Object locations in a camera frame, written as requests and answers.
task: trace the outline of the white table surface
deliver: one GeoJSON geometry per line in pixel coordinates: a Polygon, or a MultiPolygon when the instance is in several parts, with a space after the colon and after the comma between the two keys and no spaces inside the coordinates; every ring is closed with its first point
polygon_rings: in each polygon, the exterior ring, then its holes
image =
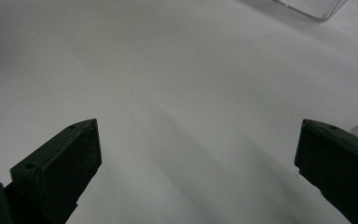
{"type": "Polygon", "coordinates": [[[68,223],[349,223],[294,166],[302,119],[358,124],[358,0],[0,0],[0,182],[96,118],[68,223]]]}

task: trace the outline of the screw hole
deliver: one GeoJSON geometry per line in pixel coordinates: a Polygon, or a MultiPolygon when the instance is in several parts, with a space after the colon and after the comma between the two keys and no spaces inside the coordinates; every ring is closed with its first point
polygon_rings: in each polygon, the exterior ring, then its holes
{"type": "Polygon", "coordinates": [[[36,168],[39,164],[37,162],[31,162],[25,166],[25,169],[27,170],[33,170],[36,168]]]}

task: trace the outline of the transparent plastic container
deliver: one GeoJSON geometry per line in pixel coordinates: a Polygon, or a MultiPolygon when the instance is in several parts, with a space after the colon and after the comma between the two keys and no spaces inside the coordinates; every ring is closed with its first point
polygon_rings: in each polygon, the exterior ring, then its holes
{"type": "Polygon", "coordinates": [[[314,21],[326,21],[347,0],[272,0],[314,21]]]}

